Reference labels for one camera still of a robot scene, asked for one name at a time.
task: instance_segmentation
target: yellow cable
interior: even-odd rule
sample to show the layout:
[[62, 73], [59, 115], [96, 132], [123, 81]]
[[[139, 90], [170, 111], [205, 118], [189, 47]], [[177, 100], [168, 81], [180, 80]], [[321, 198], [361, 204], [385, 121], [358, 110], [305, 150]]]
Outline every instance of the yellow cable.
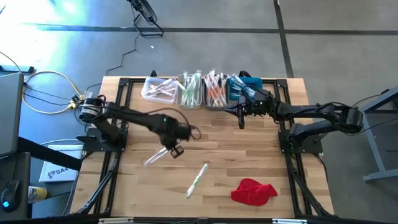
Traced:
[[[0, 54], [4, 55], [6, 58], [8, 58], [10, 61], [12, 61], [12, 62], [14, 63], [14, 65], [18, 68], [19, 72], [22, 73], [21, 69], [19, 68], [19, 66], [17, 65], [17, 63], [15, 63], [15, 61], [13, 61], [13, 59], [11, 59], [10, 57], [8, 57], [6, 54], [4, 54], [4, 53], [1, 52], [1, 51], [0, 51]], [[63, 76], [64, 78], [66, 78], [66, 79], [69, 81], [69, 83], [70, 83], [70, 84], [72, 85], [72, 87], [75, 89], [75, 91], [77, 92], [77, 94], [79, 94], [79, 99], [81, 99], [81, 100], [84, 99], [84, 96], [83, 96], [82, 94], [79, 93], [79, 91], [77, 90], [76, 86], [72, 83], [72, 81], [71, 81], [66, 75], [64, 75], [64, 74], [62, 74], [62, 73], [60, 73], [60, 72], [55, 72], [55, 71], [41, 71], [41, 72], [36, 72], [36, 73], [33, 73], [33, 74], [29, 75], [28, 77], [26, 77], [26, 78], [24, 79], [24, 81], [27, 83], [33, 76], [38, 75], [38, 74], [42, 74], [42, 73], [54, 73], [54, 74]], [[37, 110], [37, 109], [33, 108], [31, 105], [29, 105], [29, 104], [26, 102], [26, 100], [25, 100], [25, 94], [24, 94], [24, 93], [25, 93], [25, 90], [22, 91], [22, 100], [23, 100], [23, 102], [24, 102], [24, 103], [26, 104], [26, 106], [28, 106], [30, 109], [32, 109], [32, 110], [34, 110], [34, 111], [36, 111], [36, 112], [38, 112], [38, 113], [43, 113], [43, 114], [58, 114], [58, 113], [65, 112], [67, 109], [73, 108], [74, 106], [76, 106], [75, 103], [71, 102], [70, 105], [68, 105], [65, 109], [63, 109], [63, 110], [61, 110], [61, 111], [56, 111], [56, 112], [40, 111], [40, 110]]]
[[[64, 74], [62, 74], [62, 73], [60, 73], [60, 72], [55, 72], [55, 71], [41, 71], [41, 72], [36, 72], [36, 73], [33, 73], [33, 74], [29, 75], [28, 77], [26, 77], [26, 78], [24, 79], [24, 81], [27, 83], [33, 76], [38, 75], [38, 74], [43, 74], [43, 73], [54, 73], [54, 74], [61, 75], [62, 77], [66, 78], [66, 79], [69, 81], [69, 83], [71, 84], [71, 86], [75, 89], [75, 91], [77, 92], [77, 94], [79, 95], [79, 98], [80, 98], [81, 100], [83, 99], [83, 95], [77, 90], [76, 86], [72, 83], [72, 81], [71, 81], [66, 75], [64, 75]], [[73, 104], [73, 103], [71, 103], [71, 105], [68, 105], [65, 109], [60, 110], [60, 111], [55, 111], [55, 112], [41, 111], [41, 110], [37, 110], [37, 109], [33, 108], [31, 105], [29, 105], [29, 104], [26, 102], [26, 100], [25, 100], [25, 94], [23, 94], [23, 93], [25, 93], [25, 90], [22, 92], [22, 100], [23, 100], [23, 102], [24, 102], [24, 103], [26, 104], [26, 106], [28, 106], [30, 109], [32, 109], [32, 110], [34, 110], [34, 111], [36, 111], [36, 112], [38, 112], [38, 113], [43, 113], [43, 114], [59, 114], [59, 113], [65, 112], [66, 110], [68, 110], [69, 108], [71, 108], [71, 105]]]

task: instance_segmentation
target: red towel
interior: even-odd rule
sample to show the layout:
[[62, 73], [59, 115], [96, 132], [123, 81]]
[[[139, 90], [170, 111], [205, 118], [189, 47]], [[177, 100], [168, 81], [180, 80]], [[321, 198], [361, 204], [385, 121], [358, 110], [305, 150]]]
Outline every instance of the red towel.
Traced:
[[255, 206], [265, 205], [269, 197], [276, 196], [278, 193], [271, 184], [260, 184], [249, 178], [243, 179], [238, 188], [231, 191], [231, 198], [235, 202]]

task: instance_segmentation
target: white marker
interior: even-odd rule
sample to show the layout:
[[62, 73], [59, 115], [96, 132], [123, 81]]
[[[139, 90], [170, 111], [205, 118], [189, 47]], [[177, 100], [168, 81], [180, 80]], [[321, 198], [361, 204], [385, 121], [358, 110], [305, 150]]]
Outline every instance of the white marker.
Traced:
[[191, 197], [193, 191], [195, 190], [195, 187], [198, 185], [198, 183], [199, 183], [201, 177], [202, 177], [203, 174], [206, 172], [208, 166], [209, 166], [208, 164], [205, 164], [205, 165], [201, 168], [199, 174], [197, 175], [197, 177], [196, 177], [195, 180], [193, 181], [193, 184], [192, 184], [191, 187], [189, 187], [189, 189], [187, 190], [187, 194], [185, 195], [186, 198]]

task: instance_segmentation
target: concrete floor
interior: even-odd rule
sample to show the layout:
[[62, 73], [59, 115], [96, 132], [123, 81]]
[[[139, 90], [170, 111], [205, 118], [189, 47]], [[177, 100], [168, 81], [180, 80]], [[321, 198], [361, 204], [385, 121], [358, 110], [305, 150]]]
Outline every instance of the concrete floor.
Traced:
[[[278, 28], [272, 0], [149, 2], [157, 13], [159, 24], [164, 27]], [[280, 6], [286, 29], [398, 29], [398, 2], [394, 0], [280, 0]], [[38, 14], [35, 10], [38, 8], [43, 13]], [[14, 0], [0, 15], [0, 28], [7, 30], [7, 35], [0, 36], [0, 50], [19, 64], [67, 74], [78, 89], [84, 91], [87, 86], [100, 82], [107, 69], [119, 65], [121, 55], [134, 48], [137, 34], [39, 31], [35, 26], [21, 26], [20, 23], [131, 27], [131, 21], [131, 10], [125, 0], [23, 3]], [[289, 34], [287, 45], [294, 77], [305, 79], [310, 103], [353, 104], [397, 85], [396, 35]], [[108, 75], [149, 75], [153, 69], [159, 75], [178, 75], [182, 70], [207, 71], [213, 67], [225, 73], [244, 69], [257, 77], [287, 76], [279, 34], [222, 32], [173, 32], [166, 33], [164, 38], [140, 37], [137, 52], [126, 55], [123, 68]], [[74, 94], [69, 84], [55, 75], [37, 77], [31, 85], [56, 95]], [[43, 110], [59, 109], [33, 99], [29, 102]], [[83, 126], [77, 123], [71, 111], [47, 116], [22, 105], [20, 136], [44, 142], [74, 138], [79, 134], [83, 134]], [[331, 133], [322, 144], [336, 214], [345, 218], [397, 222], [398, 178], [370, 184], [362, 180], [362, 175], [377, 171], [365, 136]], [[32, 179], [37, 179], [41, 163], [32, 162]], [[60, 185], [67, 189], [72, 183]], [[66, 199], [67, 195], [62, 195], [35, 204], [34, 217], [60, 215]]]

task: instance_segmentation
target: wooden tabletop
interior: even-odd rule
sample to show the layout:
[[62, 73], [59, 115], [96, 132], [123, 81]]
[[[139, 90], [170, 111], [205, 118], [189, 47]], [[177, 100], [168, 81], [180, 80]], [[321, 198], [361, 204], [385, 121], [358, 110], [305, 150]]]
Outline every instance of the wooden tabletop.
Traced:
[[[100, 94], [107, 101], [115, 101], [120, 77], [104, 77]], [[288, 78], [290, 100], [293, 105], [307, 105], [307, 93], [301, 78]], [[264, 84], [264, 89], [273, 90]], [[130, 108], [152, 111], [165, 107], [178, 108], [146, 101], [141, 97], [142, 83], [133, 86]], [[173, 111], [165, 114], [183, 121]], [[177, 159], [166, 155], [144, 168], [148, 158], [162, 149], [156, 134], [145, 127], [130, 124], [127, 147], [122, 154], [114, 195], [112, 216], [127, 217], [293, 217], [292, 199], [285, 157], [280, 153], [277, 131], [279, 126], [268, 116], [245, 118], [245, 129], [238, 128], [238, 119], [225, 112], [182, 110], [190, 124], [200, 128], [200, 140], [182, 142], [185, 153]], [[311, 119], [296, 119], [296, 123], [311, 123]], [[73, 197], [71, 212], [88, 200], [98, 185], [103, 152], [92, 153], [82, 164]], [[311, 154], [303, 154], [308, 188], [324, 208], [333, 213], [323, 166]], [[185, 198], [187, 189], [203, 167], [209, 168], [193, 195]], [[232, 201], [230, 193], [244, 178], [262, 184], [272, 184], [278, 197], [272, 197], [261, 207]], [[299, 190], [303, 210], [302, 193]], [[108, 188], [104, 191], [104, 209]]]

